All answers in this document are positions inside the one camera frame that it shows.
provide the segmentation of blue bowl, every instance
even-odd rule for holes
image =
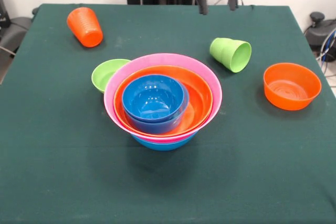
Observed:
[[[147,123],[147,122],[142,122],[142,121],[139,121],[133,118],[126,111],[125,114],[130,124],[132,124],[132,126],[137,128],[139,131],[142,131],[144,133],[149,133],[149,134],[162,134],[162,133],[166,133],[176,128],[180,124],[182,120],[182,116],[189,103],[189,93],[183,85],[182,85],[182,88],[184,91],[184,100],[181,105],[182,112],[180,114],[176,113],[171,119],[165,122]]]
[[[171,151],[177,148],[180,148],[181,146],[185,145],[186,143],[188,143],[190,141],[190,139],[193,138],[193,136],[197,133],[197,131],[192,134],[190,137],[187,137],[186,139],[180,140],[178,142],[175,143],[171,143],[171,144],[157,144],[157,143],[152,143],[152,142],[148,142],[146,140],[140,139],[137,136],[132,135],[135,140],[137,140],[140,144],[142,144],[143,146],[155,150],[155,151],[161,151],[161,152],[166,152],[166,151]]]
[[[181,114],[183,100],[181,84],[161,74],[135,79],[122,94],[122,105],[127,114],[148,123],[164,122]]]

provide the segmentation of bowl rim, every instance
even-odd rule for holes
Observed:
[[[204,116],[201,118],[201,120],[193,127],[190,127],[190,129],[187,129],[187,130],[184,130],[183,132],[180,132],[180,133],[174,133],[174,134],[169,134],[169,135],[166,135],[166,133],[163,133],[163,134],[150,134],[150,133],[143,133],[137,129],[135,129],[132,125],[127,125],[125,123],[124,120],[121,119],[121,116],[120,116],[120,113],[117,112],[115,110],[115,107],[116,107],[116,102],[117,102],[117,99],[116,99],[116,94],[118,93],[118,91],[120,90],[120,87],[122,86],[122,84],[126,81],[126,79],[128,79],[129,77],[131,77],[133,74],[136,74],[138,73],[139,71],[143,71],[143,70],[146,70],[146,69],[151,69],[151,68],[155,68],[155,67],[164,67],[164,66],[168,66],[168,67],[173,67],[173,68],[180,68],[182,69],[183,71],[187,71],[187,72],[190,72],[191,74],[197,76],[198,78],[200,78],[203,83],[206,85],[207,89],[209,90],[209,96],[210,96],[210,101],[211,101],[211,105],[209,107],[209,109],[206,111],[206,113],[204,114]],[[209,86],[209,84],[204,80],[204,78],[202,78],[199,74],[187,69],[187,68],[184,68],[184,67],[180,67],[180,66],[174,66],[174,65],[155,65],[155,66],[149,66],[149,67],[146,67],[146,68],[143,68],[143,69],[139,69],[138,71],[134,72],[132,75],[130,75],[129,77],[127,77],[126,79],[124,79],[120,85],[118,86],[118,88],[116,89],[115,91],[115,94],[114,94],[114,98],[113,98],[113,107],[114,107],[114,112],[119,120],[119,122],[124,126],[126,127],[127,129],[129,129],[130,131],[134,132],[134,133],[140,133],[140,134],[144,134],[145,136],[147,137],[160,137],[160,138],[163,138],[163,137],[174,137],[174,136],[178,136],[179,134],[184,134],[184,133],[187,133],[197,127],[199,127],[200,125],[202,125],[206,120],[207,118],[209,117],[210,113],[211,113],[211,110],[212,110],[212,107],[213,107],[213,94],[212,94],[212,91],[211,91],[211,88]]]
[[[293,99],[293,98],[284,97],[283,95],[279,95],[279,94],[275,93],[274,91],[272,91],[272,89],[270,89],[268,83],[266,82],[265,76],[266,76],[266,74],[267,74],[267,72],[268,72],[269,70],[271,70],[272,68],[276,68],[276,67],[279,66],[279,65],[293,65],[293,66],[295,66],[295,67],[299,67],[299,68],[305,69],[305,70],[306,70],[307,72],[309,72],[315,79],[318,80],[318,84],[319,84],[318,92],[317,92],[315,95],[313,95],[312,97],[309,97],[309,98],[305,98],[305,99]],[[315,74],[315,73],[314,73],[313,71],[311,71],[309,68],[306,68],[306,67],[304,67],[304,66],[302,66],[302,65],[300,65],[300,64],[293,63],[293,62],[279,62],[279,63],[275,63],[275,64],[269,66],[269,67],[265,70],[265,72],[264,72],[263,80],[264,80],[264,85],[265,85],[265,86],[266,86],[272,93],[276,94],[276,95],[279,96],[279,97],[282,97],[282,98],[284,98],[284,99],[287,99],[287,100],[290,100],[290,101],[293,101],[293,102],[298,102],[298,101],[300,101],[300,102],[312,101],[313,99],[315,99],[315,98],[320,94],[320,92],[321,92],[321,90],[322,90],[322,83],[321,83],[320,78],[317,76],[317,74]]]
[[[129,109],[125,106],[124,104],[124,94],[125,94],[125,91],[126,89],[135,81],[139,80],[139,79],[142,79],[142,78],[145,78],[145,77],[149,77],[149,76],[162,76],[162,77],[165,77],[165,78],[168,78],[170,80],[173,80],[175,83],[177,83],[177,85],[180,87],[180,89],[182,90],[182,99],[181,99],[181,102],[177,104],[176,106],[176,109],[170,113],[169,115],[166,115],[164,117],[161,117],[161,118],[155,118],[155,119],[145,119],[145,118],[142,118],[140,116],[137,116],[137,115],[134,115],[133,113],[131,113],[129,111]],[[170,77],[170,76],[166,76],[164,74],[146,74],[145,76],[141,76],[139,78],[136,78],[135,80],[131,81],[126,87],[125,89],[123,90],[122,92],[122,95],[121,95],[121,101],[122,101],[122,106],[124,108],[125,111],[127,111],[127,113],[137,119],[138,121],[141,121],[141,122],[145,122],[145,123],[162,123],[162,122],[166,122],[167,120],[170,120],[170,117],[174,116],[175,113],[178,112],[178,110],[181,108],[182,104],[183,104],[183,101],[185,99],[185,92],[184,92],[184,88],[182,87],[181,83],[177,80],[175,80],[174,78]]]
[[[169,58],[169,60],[163,60],[163,61],[161,61],[159,63],[155,63],[156,61],[154,59],[157,58],[157,57],[161,57],[161,56],[167,56],[167,58]],[[180,139],[182,139],[184,137],[190,136],[193,133],[199,131],[200,129],[202,129],[203,127],[205,127],[210,121],[212,121],[212,119],[216,116],[216,114],[218,113],[218,111],[219,111],[219,109],[220,109],[220,107],[222,105],[222,99],[223,99],[222,86],[221,86],[220,81],[219,81],[218,77],[216,76],[216,74],[206,64],[202,63],[201,61],[196,60],[196,59],[194,59],[192,57],[189,57],[189,56],[186,56],[186,55],[161,52],[161,53],[150,54],[150,55],[145,55],[145,56],[142,56],[142,57],[138,57],[138,58],[132,60],[130,63],[128,63],[128,64],[124,65],[123,67],[121,67],[119,69],[118,73],[121,73],[123,68],[128,68],[128,67],[130,67],[133,64],[136,66],[136,64],[138,63],[138,61],[140,61],[140,62],[142,62],[142,61],[148,62],[147,67],[157,66],[157,65],[172,65],[173,62],[171,62],[170,58],[171,59],[175,59],[175,58],[180,58],[180,57],[183,58],[183,59],[185,59],[184,61],[189,61],[190,63],[192,62],[192,64],[190,64],[190,65],[192,65],[192,67],[189,70],[195,71],[194,69],[196,69],[196,68],[202,68],[202,75],[201,74],[199,74],[199,75],[201,77],[203,77],[203,79],[209,84],[209,86],[211,88],[211,91],[213,93],[213,96],[214,96],[213,89],[216,92],[216,95],[217,95],[216,99],[218,101],[215,104],[215,106],[213,105],[209,117],[203,122],[203,124],[199,125],[198,127],[196,127],[195,129],[191,130],[190,132],[184,133],[184,134],[179,135],[179,136],[172,136],[172,137],[150,137],[150,136],[145,136],[145,135],[142,135],[142,134],[139,134],[139,133],[133,133],[132,131],[128,130],[126,127],[124,127],[119,122],[117,116],[115,115],[113,104],[112,104],[112,106],[110,106],[110,104],[109,104],[109,100],[108,100],[108,94],[109,94],[109,92],[105,92],[105,94],[104,94],[104,106],[105,106],[105,109],[106,109],[109,117],[111,118],[111,120],[118,127],[122,128],[124,131],[126,131],[126,132],[128,132],[130,134],[136,135],[136,136],[140,137],[141,139],[144,139],[144,140],[147,140],[147,141],[154,140],[154,141],[176,142],[176,141],[178,141],[178,140],[180,140]],[[185,67],[185,64],[180,64],[178,62],[174,66]],[[109,80],[109,82],[107,84],[107,88],[109,86],[113,86],[113,81],[114,81],[113,77]]]

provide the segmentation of table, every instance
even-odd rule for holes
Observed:
[[[0,222],[336,221],[336,100],[289,7],[88,5],[104,41],[86,49],[66,25],[79,6],[41,6],[0,87]],[[250,42],[247,68],[216,62],[215,37]],[[114,125],[90,80],[105,60],[156,52],[204,62],[223,87],[213,122],[166,153]],[[264,97],[264,70],[282,61],[321,78],[302,111]]]

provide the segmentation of stacked bowls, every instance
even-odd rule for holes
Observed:
[[[115,95],[114,103],[118,103],[119,98]],[[122,108],[128,122],[138,130],[151,134],[175,129],[188,103],[187,89],[177,80],[161,74],[150,74],[131,81],[122,94]]]
[[[130,97],[123,95],[128,86],[139,79],[156,78],[155,76],[176,80],[188,96],[187,102],[183,99],[185,109],[182,101],[180,107],[177,110],[175,108],[180,113],[175,114],[176,111],[173,110],[165,118],[167,122],[180,116],[180,120],[164,133],[153,133],[136,125],[135,122],[153,122],[146,122],[142,117],[137,118],[123,104],[123,98]],[[222,88],[211,69],[198,60],[178,54],[153,54],[130,61],[111,77],[104,93],[105,108],[113,122],[130,133],[140,144],[157,151],[170,151],[190,141],[197,131],[215,117],[221,102]]]

